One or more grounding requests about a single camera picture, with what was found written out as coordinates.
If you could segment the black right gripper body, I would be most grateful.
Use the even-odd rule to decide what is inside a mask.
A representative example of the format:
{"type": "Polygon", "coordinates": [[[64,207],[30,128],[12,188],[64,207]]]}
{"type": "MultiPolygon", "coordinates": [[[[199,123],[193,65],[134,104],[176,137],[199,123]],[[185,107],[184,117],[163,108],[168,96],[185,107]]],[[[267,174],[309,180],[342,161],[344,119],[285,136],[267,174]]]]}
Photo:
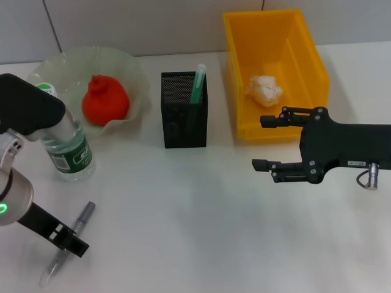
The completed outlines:
{"type": "Polygon", "coordinates": [[[310,111],[299,149],[308,182],[319,184],[337,167],[390,170],[390,125],[333,121],[325,107],[310,111]]]}

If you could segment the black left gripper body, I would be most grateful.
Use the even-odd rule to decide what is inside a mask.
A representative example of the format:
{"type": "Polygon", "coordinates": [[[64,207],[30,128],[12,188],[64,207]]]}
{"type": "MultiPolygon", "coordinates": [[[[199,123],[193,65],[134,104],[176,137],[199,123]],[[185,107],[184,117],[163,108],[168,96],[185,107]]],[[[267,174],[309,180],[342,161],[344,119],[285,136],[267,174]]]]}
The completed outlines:
{"type": "Polygon", "coordinates": [[[35,203],[18,221],[21,225],[49,241],[64,241],[66,228],[63,223],[35,203]]]}

